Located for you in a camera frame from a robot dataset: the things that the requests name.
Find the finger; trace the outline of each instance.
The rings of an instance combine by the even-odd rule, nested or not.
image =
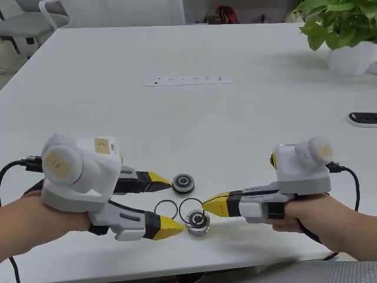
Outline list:
[[[272,225],[272,229],[278,232],[295,232],[295,233],[302,233],[300,226],[298,224],[295,225]]]
[[[285,217],[284,219],[268,219],[266,223],[271,225],[294,225],[297,224],[297,220],[296,218]]]

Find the green plant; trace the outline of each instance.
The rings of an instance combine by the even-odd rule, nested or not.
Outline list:
[[[324,42],[332,50],[377,43],[377,0],[304,0],[297,10],[306,15],[300,29],[312,50]]]

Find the red object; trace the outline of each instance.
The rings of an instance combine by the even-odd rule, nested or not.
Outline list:
[[[220,6],[216,10],[223,24],[239,24],[237,15],[232,7]]]

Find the white pot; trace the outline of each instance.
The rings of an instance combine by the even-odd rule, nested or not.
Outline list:
[[[328,68],[340,75],[363,75],[373,63],[376,52],[377,45],[369,41],[362,41],[355,47],[331,50],[327,60]]]

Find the black device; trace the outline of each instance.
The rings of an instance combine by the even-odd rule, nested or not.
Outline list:
[[[350,124],[363,128],[377,128],[377,113],[352,112],[348,115]]]

